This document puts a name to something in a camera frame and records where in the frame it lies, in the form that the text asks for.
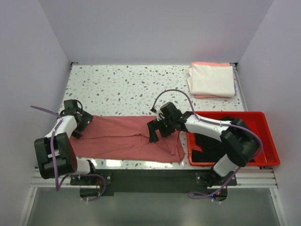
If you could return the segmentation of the pink polo shirt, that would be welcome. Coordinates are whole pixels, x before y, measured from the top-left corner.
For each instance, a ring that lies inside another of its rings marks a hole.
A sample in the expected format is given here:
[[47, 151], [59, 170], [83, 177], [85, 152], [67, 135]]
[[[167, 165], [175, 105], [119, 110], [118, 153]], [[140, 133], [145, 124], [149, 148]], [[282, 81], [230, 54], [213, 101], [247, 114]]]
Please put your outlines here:
[[181, 162], [185, 152], [179, 132], [149, 142], [147, 123], [153, 116], [94, 116], [79, 139], [70, 138], [77, 157]]

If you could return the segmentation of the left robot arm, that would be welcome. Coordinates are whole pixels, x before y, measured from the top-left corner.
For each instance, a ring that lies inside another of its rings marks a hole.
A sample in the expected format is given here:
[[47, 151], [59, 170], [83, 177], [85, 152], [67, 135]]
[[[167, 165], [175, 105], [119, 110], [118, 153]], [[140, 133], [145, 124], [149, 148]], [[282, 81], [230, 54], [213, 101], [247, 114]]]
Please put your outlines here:
[[92, 185], [97, 181], [95, 167], [90, 160], [77, 159], [70, 139], [80, 139], [93, 116], [84, 111], [82, 103], [76, 99], [64, 101], [63, 106], [64, 109], [59, 114], [35, 107], [57, 117], [51, 131], [34, 141], [38, 169], [44, 179], [81, 175], [83, 182]]

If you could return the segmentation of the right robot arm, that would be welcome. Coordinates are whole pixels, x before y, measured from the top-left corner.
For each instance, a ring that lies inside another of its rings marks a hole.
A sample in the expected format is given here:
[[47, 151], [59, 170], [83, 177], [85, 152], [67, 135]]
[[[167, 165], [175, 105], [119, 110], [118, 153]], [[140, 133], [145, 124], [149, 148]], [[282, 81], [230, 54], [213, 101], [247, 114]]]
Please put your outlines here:
[[168, 137], [176, 131], [183, 131], [203, 135], [221, 144], [225, 153], [209, 174], [215, 185], [220, 185], [228, 173], [245, 167], [263, 151], [261, 139], [241, 119], [214, 120], [200, 116], [194, 110], [182, 113], [172, 102], [158, 110], [151, 108], [151, 112], [156, 115], [156, 119], [147, 124], [151, 143], [158, 142], [159, 136]]

